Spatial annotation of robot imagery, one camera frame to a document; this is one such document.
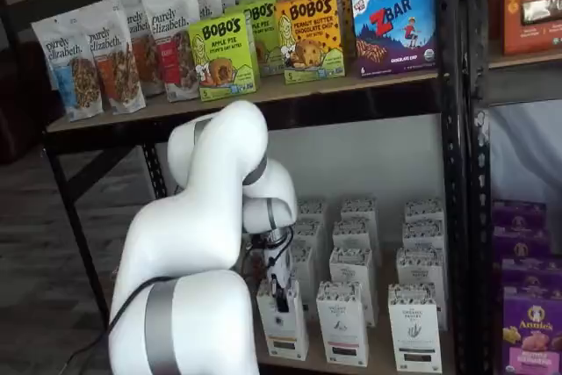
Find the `floor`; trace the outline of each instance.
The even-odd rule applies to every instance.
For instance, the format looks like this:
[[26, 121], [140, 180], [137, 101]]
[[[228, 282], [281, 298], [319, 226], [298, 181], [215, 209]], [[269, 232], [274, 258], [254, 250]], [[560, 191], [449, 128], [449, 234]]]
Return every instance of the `floor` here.
[[[67, 177], [92, 156], [63, 156]], [[108, 299], [127, 227], [150, 199], [133, 151], [77, 203]], [[2, 375], [57, 375], [69, 354], [101, 330], [56, 184], [38, 148], [0, 167], [0, 289]], [[82, 359], [65, 375], [77, 374]], [[88, 375], [111, 373], [105, 347], [89, 368]]]

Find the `black metal shelving unit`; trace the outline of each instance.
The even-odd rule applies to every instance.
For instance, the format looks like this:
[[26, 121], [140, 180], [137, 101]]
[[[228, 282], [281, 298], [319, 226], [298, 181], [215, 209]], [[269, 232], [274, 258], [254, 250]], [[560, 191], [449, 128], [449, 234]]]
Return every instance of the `black metal shelving unit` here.
[[[29, 0], [22, 4], [4, 6], [2, 18], [7, 32], [29, 26], [40, 18], [74, 9], [95, 0]], [[450, 273], [450, 307], [452, 333], [454, 337], [455, 367], [458, 375], [475, 375], [487, 372], [486, 344], [481, 344], [482, 332], [489, 321], [485, 309], [475, 298], [472, 288], [478, 285], [474, 269], [478, 266], [473, 258], [482, 249], [481, 239], [473, 235], [481, 215], [474, 213], [486, 210], [486, 201], [481, 203], [481, 194], [476, 194], [473, 182], [474, 167], [482, 173], [478, 158], [474, 158], [475, 146], [479, 146], [485, 160], [486, 143], [480, 145], [479, 133], [467, 117], [478, 113], [473, 110], [475, 102], [468, 97], [478, 96], [481, 81], [485, 80], [486, 67], [476, 66], [485, 60], [486, 46], [481, 50], [469, 49], [470, 60], [466, 60], [466, 45], [473, 47], [479, 32], [468, 32], [467, 28], [485, 25], [482, 11], [486, 0], [474, 0], [479, 4], [466, 8], [460, 0], [436, 0], [438, 28], [438, 70], [418, 72], [409, 76], [381, 76], [366, 80], [343, 78], [341, 81], [300, 84], [298, 88], [286, 89], [282, 83], [276, 85], [270, 79], [270, 88], [262, 87], [256, 94], [244, 98], [254, 101], [263, 111], [270, 129], [285, 129], [303, 126], [329, 125], [370, 119], [388, 119], [400, 116], [440, 113], [443, 137], [443, 169], [446, 192], [448, 254]], [[103, 115], [75, 124], [54, 122], [46, 126], [43, 133], [45, 153], [49, 159], [56, 183], [59, 187], [76, 244], [83, 259], [102, 321], [108, 322], [108, 306], [103, 289], [92, 262], [87, 239], [76, 212], [75, 203], [97, 180], [114, 167], [134, 146], [142, 146], [149, 168], [151, 182], [157, 198], [167, 195], [162, 170], [155, 153], [155, 144], [166, 141], [171, 130], [201, 114], [216, 111], [229, 100], [214, 103], [183, 102], [175, 104], [170, 112], [162, 100], [151, 100], [147, 109], [128, 117]], [[69, 180], [65, 177], [59, 155], [86, 150], [102, 152], [77, 175]], [[483, 192], [489, 183], [483, 185]], [[484, 271], [477, 272], [485, 277]]]

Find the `bobo's logo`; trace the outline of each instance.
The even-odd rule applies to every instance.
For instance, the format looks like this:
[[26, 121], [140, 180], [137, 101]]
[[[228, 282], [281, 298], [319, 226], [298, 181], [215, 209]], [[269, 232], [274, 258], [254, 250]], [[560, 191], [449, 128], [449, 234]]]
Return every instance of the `bobo's logo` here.
[[205, 37], [205, 40], [209, 40], [213, 35], [224, 37], [225, 35], [227, 35], [227, 32], [239, 32], [240, 29], [240, 19], [232, 18], [227, 22], [204, 26], [203, 37]]

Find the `green bobo's box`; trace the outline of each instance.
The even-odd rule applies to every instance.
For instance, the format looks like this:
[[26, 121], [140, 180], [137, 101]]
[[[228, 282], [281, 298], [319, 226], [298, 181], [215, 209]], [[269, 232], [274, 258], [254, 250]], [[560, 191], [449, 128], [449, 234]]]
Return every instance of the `green bobo's box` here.
[[257, 90], [260, 74], [249, 14], [231, 12], [188, 28], [203, 101]]
[[227, 11], [244, 11], [252, 17], [252, 29], [256, 41], [257, 63], [261, 76], [282, 74], [285, 60], [279, 45], [279, 33], [275, 20], [277, 0], [242, 0]]

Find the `yellow bobo's box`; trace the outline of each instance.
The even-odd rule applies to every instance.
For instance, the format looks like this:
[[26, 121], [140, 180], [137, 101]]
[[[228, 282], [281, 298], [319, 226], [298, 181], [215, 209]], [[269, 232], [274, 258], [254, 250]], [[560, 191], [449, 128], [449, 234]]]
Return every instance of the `yellow bobo's box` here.
[[286, 83], [345, 76], [342, 0], [282, 0], [275, 9]]

